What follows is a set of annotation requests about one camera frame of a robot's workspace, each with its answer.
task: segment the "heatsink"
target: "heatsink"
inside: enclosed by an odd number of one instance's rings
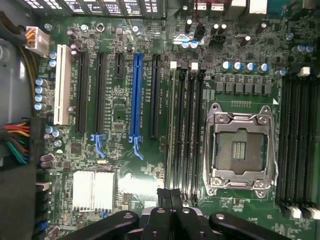
[[[79,212],[112,210],[115,180],[114,172],[75,172],[73,174],[73,209]]]

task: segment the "blue pcie slot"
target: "blue pcie slot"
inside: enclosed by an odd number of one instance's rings
[[[144,156],[139,151],[140,136],[140,111],[141,111],[141,87],[144,69],[144,55],[135,53],[133,55],[133,74],[132,74],[132,92],[131,92],[131,120],[129,143],[133,144],[134,154],[141,160]]]

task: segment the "white pci slot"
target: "white pci slot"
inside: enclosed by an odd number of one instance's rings
[[[70,78],[71,49],[67,45],[58,44],[54,89],[54,125],[69,123]]]

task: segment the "green circuit board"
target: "green circuit board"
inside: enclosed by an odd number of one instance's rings
[[[55,155],[55,166],[50,172],[50,212],[51,226],[60,227],[59,236],[83,228],[102,218],[99,211],[82,212],[73,209],[73,174],[77,171],[109,171],[116,174],[114,204],[107,215],[121,210],[132,210],[141,214],[144,208],[155,207],[158,204],[157,188],[180,188],[185,194],[183,203],[190,207],[199,208],[203,215],[224,211],[232,213],[243,219],[251,221],[267,229],[285,235],[293,240],[311,240],[315,238],[316,221],[313,219],[284,218],[279,207],[275,204],[275,188],[273,187],[263,199],[259,199],[253,191],[248,190],[218,190],[215,196],[208,196],[202,181],[202,161],[198,164],[196,185],[190,174],[184,177],[185,164],[179,164],[170,158],[171,145],[169,136],[176,134],[176,113],[178,108],[177,89],[178,73],[175,73],[170,64],[174,61],[205,63],[207,70],[203,80],[201,98],[201,143],[199,158],[202,159],[203,139],[205,134],[205,120],[207,111],[212,103],[219,103],[225,112],[256,114],[262,106],[269,106],[275,123],[275,139],[280,131],[280,104],[281,104],[281,78],[275,76],[275,71],[288,64],[291,48],[299,43],[313,43],[317,37],[319,22],[312,20],[313,27],[308,27],[310,21],[287,21],[286,19],[266,19],[268,29],[263,34],[255,35],[255,28],[241,26],[237,22],[224,21],[227,24],[226,42],[223,45],[209,47],[208,39],[196,49],[182,49],[174,44],[174,39],[184,31],[184,19],[172,19],[165,22],[139,20],[139,19],[112,19],[99,17],[44,17],[42,25],[50,23],[53,30],[50,35],[50,50],[56,51],[57,45],[69,45],[70,38],[67,30],[73,28],[81,39],[82,46],[89,54],[88,95],[86,107],[86,131],[77,133],[75,114],[70,113],[69,125],[60,126],[64,135],[61,138],[62,146],[54,146],[54,139],[46,143],[46,152]],[[103,23],[105,30],[96,31],[97,24]],[[203,24],[209,30],[216,22]],[[81,31],[81,25],[87,25],[86,31]],[[138,26],[139,34],[132,33],[132,27]],[[295,32],[294,40],[286,40],[286,34]],[[255,36],[246,47],[239,48],[237,34],[246,33]],[[134,153],[132,143],[129,143],[129,129],[131,117],[131,91],[133,74],[133,53],[127,52],[131,45],[134,53],[143,53],[143,80],[141,89],[141,117],[139,150],[144,159],[141,160]],[[125,55],[124,77],[115,76],[115,53],[123,52]],[[102,150],[105,157],[96,153],[91,134],[95,132],[95,106],[96,106],[96,74],[97,53],[106,54],[106,85],[104,104],[103,129],[106,140]],[[161,56],[158,136],[149,137],[151,78],[153,55]],[[302,61],[305,56],[295,55],[296,62]],[[224,61],[234,63],[241,61],[247,63],[268,63],[267,73],[261,75],[240,71],[224,72],[221,65]],[[72,62],[71,67],[71,93],[70,106],[77,104],[78,90],[78,60]],[[39,115],[50,119],[54,107],[55,77],[54,69],[48,67],[48,60],[42,59],[39,66],[39,77],[48,79],[47,109]],[[223,83],[223,90],[218,87]],[[226,92],[227,83],[232,89]],[[252,84],[253,88],[245,92],[245,84]],[[259,90],[262,86],[269,86],[271,92],[264,94]],[[187,95],[187,86],[183,88]],[[187,110],[187,100],[184,100],[183,114]],[[182,131],[185,131],[186,119],[182,118]],[[197,201],[191,196],[191,189],[196,189]]]

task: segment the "motherboard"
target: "motherboard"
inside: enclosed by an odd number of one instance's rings
[[[204,216],[315,239],[319,91],[316,77],[293,75],[317,63],[320,21],[197,14],[41,19],[51,52],[38,69],[39,172],[59,237],[141,214],[166,188]]]

